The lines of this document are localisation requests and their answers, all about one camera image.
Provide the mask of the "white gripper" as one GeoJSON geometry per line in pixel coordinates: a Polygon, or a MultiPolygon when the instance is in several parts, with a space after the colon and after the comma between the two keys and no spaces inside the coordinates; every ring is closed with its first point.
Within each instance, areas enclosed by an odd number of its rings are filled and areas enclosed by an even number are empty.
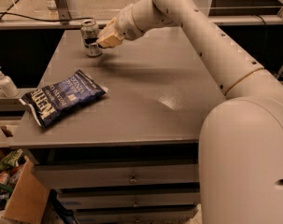
{"type": "Polygon", "coordinates": [[[122,44],[123,37],[133,41],[144,35],[134,22],[133,6],[130,4],[123,8],[117,18],[114,17],[101,30],[96,40],[101,48],[115,48],[122,44]]]}

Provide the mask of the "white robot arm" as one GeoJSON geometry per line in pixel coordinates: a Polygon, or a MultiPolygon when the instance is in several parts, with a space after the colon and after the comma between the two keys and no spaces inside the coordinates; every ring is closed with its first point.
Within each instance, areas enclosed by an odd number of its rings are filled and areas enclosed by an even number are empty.
{"type": "Polygon", "coordinates": [[[199,135],[203,224],[283,224],[283,85],[196,6],[140,0],[100,32],[103,48],[172,22],[200,56],[221,101],[199,135]]]}

